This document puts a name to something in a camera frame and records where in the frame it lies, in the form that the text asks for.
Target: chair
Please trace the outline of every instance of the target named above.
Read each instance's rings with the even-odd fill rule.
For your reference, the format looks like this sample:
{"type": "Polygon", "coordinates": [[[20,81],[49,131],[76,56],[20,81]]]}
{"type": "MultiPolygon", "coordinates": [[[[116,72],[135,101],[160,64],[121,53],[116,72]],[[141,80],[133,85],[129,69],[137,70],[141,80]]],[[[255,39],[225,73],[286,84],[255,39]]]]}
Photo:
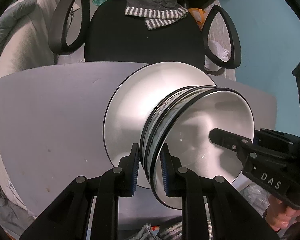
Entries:
{"type": "MultiPolygon", "coordinates": [[[[107,0],[94,13],[90,21],[90,2],[82,2],[81,29],[77,39],[66,43],[66,22],[75,0],[61,0],[53,14],[49,32],[49,46],[53,53],[68,55],[83,43],[85,61],[121,61],[157,63],[178,61],[204,69],[205,55],[216,65],[233,69],[240,65],[240,41],[234,23],[227,12],[214,6],[200,31],[189,14],[172,25],[148,30],[144,18],[124,14],[126,0],[107,0]],[[212,21],[220,13],[228,29],[231,57],[227,62],[215,56],[208,46],[212,21]]],[[[187,0],[200,6],[208,0],[187,0]]]]}

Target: gray pillow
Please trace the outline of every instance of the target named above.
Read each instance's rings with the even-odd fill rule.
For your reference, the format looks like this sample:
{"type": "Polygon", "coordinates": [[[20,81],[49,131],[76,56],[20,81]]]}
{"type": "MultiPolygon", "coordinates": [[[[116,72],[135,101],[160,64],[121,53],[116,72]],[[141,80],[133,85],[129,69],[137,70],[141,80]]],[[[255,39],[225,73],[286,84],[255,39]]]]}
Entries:
{"type": "Polygon", "coordinates": [[[7,9],[0,17],[0,55],[10,31],[18,20],[31,13],[37,5],[36,0],[24,0],[7,9]]]}

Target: table top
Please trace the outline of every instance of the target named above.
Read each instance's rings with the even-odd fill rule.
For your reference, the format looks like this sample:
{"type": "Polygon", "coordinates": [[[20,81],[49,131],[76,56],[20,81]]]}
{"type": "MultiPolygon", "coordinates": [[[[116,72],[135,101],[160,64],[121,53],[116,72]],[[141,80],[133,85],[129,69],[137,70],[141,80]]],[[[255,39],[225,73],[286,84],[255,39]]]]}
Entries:
{"type": "MultiPolygon", "coordinates": [[[[0,78],[0,153],[26,207],[38,216],[77,176],[101,176],[113,166],[103,143],[106,107],[118,86],[143,63],[86,62],[45,66],[0,78]]],[[[276,99],[223,77],[217,86],[241,93],[255,129],[274,129],[276,99]]],[[[180,216],[150,189],[119,199],[119,229],[180,216]]]]}

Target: striped fabric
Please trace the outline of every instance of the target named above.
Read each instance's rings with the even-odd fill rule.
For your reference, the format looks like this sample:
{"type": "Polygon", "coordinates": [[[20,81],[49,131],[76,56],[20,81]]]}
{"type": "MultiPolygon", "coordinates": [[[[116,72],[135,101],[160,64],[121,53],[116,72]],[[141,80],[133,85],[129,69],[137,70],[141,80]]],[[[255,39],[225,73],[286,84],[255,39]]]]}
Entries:
{"type": "MultiPolygon", "coordinates": [[[[181,221],[171,227],[160,229],[157,235],[155,235],[150,228],[151,226],[149,224],[144,225],[137,234],[127,238],[126,240],[181,240],[181,221]]],[[[209,240],[213,240],[212,225],[209,220],[208,231],[209,240]]]]}
{"type": "Polygon", "coordinates": [[[125,10],[125,15],[146,18],[145,23],[149,30],[170,25],[186,17],[187,14],[188,10],[183,6],[175,10],[164,11],[127,6],[125,10]]]}

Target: chair armrest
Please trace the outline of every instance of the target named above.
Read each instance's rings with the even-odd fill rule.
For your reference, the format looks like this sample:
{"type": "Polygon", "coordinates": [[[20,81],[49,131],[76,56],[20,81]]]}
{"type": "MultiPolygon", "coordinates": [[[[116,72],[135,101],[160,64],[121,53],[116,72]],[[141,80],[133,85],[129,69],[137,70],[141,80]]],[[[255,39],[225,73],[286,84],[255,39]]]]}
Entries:
{"type": "Polygon", "coordinates": [[[218,5],[215,5],[212,7],[210,13],[208,14],[203,28],[202,28],[202,36],[203,36],[203,42],[204,42],[204,52],[205,55],[210,59],[214,64],[216,64],[219,67],[228,68],[228,69],[234,69],[239,67],[241,63],[241,46],[240,46],[240,40],[237,33],[237,29],[234,26],[233,21],[231,20],[228,13],[221,8],[218,5]],[[231,57],[228,61],[224,62],[220,58],[218,58],[216,55],[213,54],[213,52],[210,50],[208,45],[208,35],[209,30],[211,28],[211,24],[213,19],[215,18],[217,13],[220,13],[223,20],[225,21],[226,27],[228,29],[229,38],[230,38],[230,45],[231,45],[231,57]]]}
{"type": "Polygon", "coordinates": [[[75,0],[60,0],[50,24],[48,44],[51,51],[58,55],[69,55],[75,52],[84,42],[90,24],[90,0],[81,0],[81,28],[77,39],[66,43],[67,21],[75,0]]]}

